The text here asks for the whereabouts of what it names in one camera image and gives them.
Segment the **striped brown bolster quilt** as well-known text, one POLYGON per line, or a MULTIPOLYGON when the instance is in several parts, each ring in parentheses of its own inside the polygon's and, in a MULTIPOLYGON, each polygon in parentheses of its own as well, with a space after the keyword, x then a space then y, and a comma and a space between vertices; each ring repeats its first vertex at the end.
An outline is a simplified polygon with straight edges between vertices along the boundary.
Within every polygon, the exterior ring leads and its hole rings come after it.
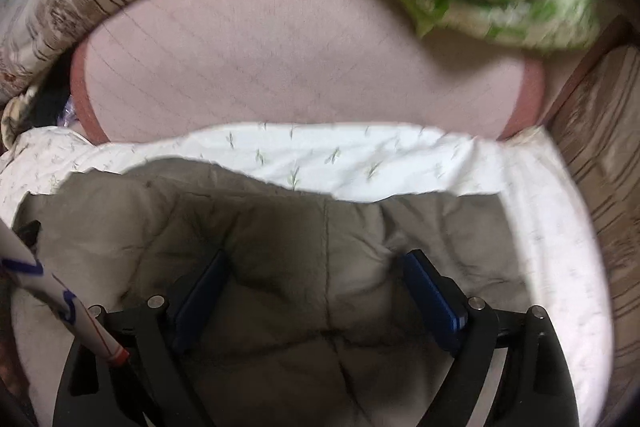
POLYGON ((639 392, 639 48, 606 54, 552 120, 590 212, 610 288, 614 357, 606 415, 639 392))

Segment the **white leaf-print quilt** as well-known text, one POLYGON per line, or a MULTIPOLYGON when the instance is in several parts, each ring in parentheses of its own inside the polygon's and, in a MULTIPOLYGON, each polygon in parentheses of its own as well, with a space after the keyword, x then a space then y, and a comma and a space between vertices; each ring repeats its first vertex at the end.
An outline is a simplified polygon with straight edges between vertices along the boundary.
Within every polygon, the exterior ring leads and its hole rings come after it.
POLYGON ((1 217, 11 221, 27 193, 53 193, 74 172, 121 173, 162 157, 354 202, 498 195, 528 287, 558 329, 579 420, 597 424, 612 371, 608 282, 586 204, 544 129, 498 143, 408 124, 227 124, 153 143, 93 145, 72 130, 37 128, 1 158, 1 217))

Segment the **cream floral cloth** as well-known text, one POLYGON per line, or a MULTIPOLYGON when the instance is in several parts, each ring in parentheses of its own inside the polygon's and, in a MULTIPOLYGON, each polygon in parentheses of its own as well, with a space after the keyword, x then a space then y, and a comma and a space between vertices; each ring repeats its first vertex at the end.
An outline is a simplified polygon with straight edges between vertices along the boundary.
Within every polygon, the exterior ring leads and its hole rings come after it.
POLYGON ((24 131, 27 117, 34 108, 40 84, 33 83, 23 93, 12 98, 1 115, 1 141, 4 148, 9 150, 18 136, 24 131))

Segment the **olive hooded puffer jacket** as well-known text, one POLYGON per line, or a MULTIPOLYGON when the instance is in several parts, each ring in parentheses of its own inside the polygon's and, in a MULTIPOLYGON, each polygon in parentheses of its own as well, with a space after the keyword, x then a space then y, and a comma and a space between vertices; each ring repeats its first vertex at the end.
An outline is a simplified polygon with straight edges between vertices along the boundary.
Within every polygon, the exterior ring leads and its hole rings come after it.
POLYGON ((343 202, 207 162, 165 158, 29 190, 13 217, 84 303, 163 293, 223 251, 231 280, 207 305, 191 378, 221 426, 413 426, 449 360, 427 334, 398 259, 420 249, 470 296, 530 298, 495 195, 343 202))

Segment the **pink quilted pillow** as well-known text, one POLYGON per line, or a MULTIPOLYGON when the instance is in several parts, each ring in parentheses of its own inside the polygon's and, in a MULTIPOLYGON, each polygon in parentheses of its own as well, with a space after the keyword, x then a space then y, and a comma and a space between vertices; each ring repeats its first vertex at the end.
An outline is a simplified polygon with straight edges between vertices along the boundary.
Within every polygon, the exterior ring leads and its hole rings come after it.
POLYGON ((238 122, 504 139, 536 124, 544 66, 457 31, 419 37, 393 0, 140 0, 78 46, 70 89, 96 143, 238 122))

